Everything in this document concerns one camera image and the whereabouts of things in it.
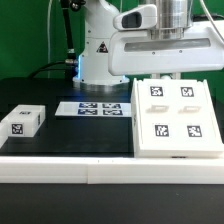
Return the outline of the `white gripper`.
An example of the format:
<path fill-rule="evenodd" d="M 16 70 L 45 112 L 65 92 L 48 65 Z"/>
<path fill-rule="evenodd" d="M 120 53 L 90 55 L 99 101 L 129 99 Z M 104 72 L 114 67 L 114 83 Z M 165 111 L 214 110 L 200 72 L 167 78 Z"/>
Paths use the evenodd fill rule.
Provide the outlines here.
<path fill-rule="evenodd" d="M 109 44 L 112 75 L 221 70 L 224 42 L 209 21 L 195 22 L 181 39 L 153 40 L 147 30 L 116 32 Z"/>

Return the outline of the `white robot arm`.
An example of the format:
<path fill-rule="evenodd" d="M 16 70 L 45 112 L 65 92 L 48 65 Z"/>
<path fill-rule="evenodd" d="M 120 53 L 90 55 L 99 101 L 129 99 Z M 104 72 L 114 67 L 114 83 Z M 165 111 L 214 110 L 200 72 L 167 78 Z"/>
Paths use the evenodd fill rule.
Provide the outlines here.
<path fill-rule="evenodd" d="M 74 86 L 110 91 L 130 75 L 169 74 L 224 68 L 224 20 L 192 20 L 193 0 L 139 0 L 119 12 L 106 0 L 87 0 L 85 47 Z"/>

